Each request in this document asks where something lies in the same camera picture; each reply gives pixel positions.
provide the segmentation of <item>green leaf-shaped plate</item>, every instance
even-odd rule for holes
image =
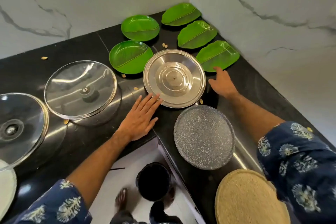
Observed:
[[[190,3],[180,3],[172,6],[162,14],[161,22],[170,26],[180,26],[200,17],[201,12]]]
[[[160,31],[156,20],[145,15],[134,15],[123,21],[121,31],[124,36],[135,41],[148,41]]]
[[[225,69],[231,66],[239,58],[239,53],[225,41],[215,41],[202,48],[196,59],[202,65],[204,71],[214,72],[213,67]]]
[[[181,30],[177,44],[181,48],[195,49],[210,42],[217,35],[217,29],[205,21],[194,21]]]
[[[137,74],[144,71],[147,61],[153,56],[151,48],[139,41],[124,41],[110,51],[113,68],[124,74]]]

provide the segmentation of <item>black bucket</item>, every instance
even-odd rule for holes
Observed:
[[[162,199],[171,185],[170,173],[158,162],[147,164],[137,175],[135,184],[140,195],[149,201]]]

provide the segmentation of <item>navy blue sleeve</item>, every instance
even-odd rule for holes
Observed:
[[[259,140],[257,156],[302,223],[336,222],[336,153],[317,136],[288,121]]]
[[[24,211],[15,224],[90,224],[91,221],[91,214],[77,188],[67,180],[60,180]]]

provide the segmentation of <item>bare foot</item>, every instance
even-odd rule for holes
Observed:
[[[163,198],[163,205],[165,206],[165,209],[170,207],[170,205],[174,201],[174,198],[175,198],[175,188],[171,187],[166,196]]]
[[[115,207],[117,209],[117,212],[125,210],[126,203],[127,203],[127,188],[122,188],[115,198]]]

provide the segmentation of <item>gray speckled round board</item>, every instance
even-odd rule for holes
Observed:
[[[189,107],[179,115],[174,140],[187,162],[205,170],[224,166],[235,149],[235,134],[229,120],[206,105]]]

